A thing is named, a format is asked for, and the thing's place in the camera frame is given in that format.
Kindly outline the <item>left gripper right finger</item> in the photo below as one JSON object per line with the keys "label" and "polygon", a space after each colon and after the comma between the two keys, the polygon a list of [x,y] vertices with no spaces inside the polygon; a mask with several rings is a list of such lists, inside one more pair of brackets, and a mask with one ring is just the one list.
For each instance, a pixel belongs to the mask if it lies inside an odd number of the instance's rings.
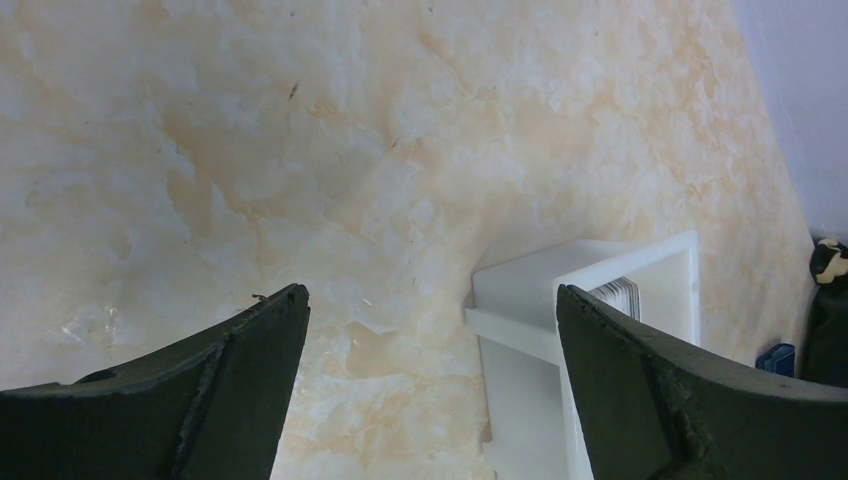
{"label": "left gripper right finger", "polygon": [[560,286],[559,336],[597,479],[843,479],[847,392],[760,371]]}

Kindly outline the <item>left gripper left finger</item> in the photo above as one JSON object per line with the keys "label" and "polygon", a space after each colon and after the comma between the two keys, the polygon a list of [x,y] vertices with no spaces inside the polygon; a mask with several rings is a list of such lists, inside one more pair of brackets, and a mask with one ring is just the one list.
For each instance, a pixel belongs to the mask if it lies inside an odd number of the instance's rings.
{"label": "left gripper left finger", "polygon": [[310,317],[292,284],[71,384],[1,394],[5,479],[266,479]]}

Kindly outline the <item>white plastic card tray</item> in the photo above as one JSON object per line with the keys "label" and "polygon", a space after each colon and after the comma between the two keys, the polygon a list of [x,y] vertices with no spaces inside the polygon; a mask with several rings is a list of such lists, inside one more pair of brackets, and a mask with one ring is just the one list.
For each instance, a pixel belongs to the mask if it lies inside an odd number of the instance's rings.
{"label": "white plastic card tray", "polygon": [[641,321],[700,345],[698,234],[653,243],[580,239],[477,271],[465,312],[478,336],[491,441],[500,479],[590,479],[559,338],[557,291],[589,292],[619,277],[641,295]]}

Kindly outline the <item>navy blue card holder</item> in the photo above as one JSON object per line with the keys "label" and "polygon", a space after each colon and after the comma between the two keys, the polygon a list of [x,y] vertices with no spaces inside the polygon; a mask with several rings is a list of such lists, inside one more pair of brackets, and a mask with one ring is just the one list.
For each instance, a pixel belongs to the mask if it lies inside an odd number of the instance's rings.
{"label": "navy blue card holder", "polygon": [[755,368],[776,375],[795,377],[796,347],[789,343],[778,343],[760,354]]}

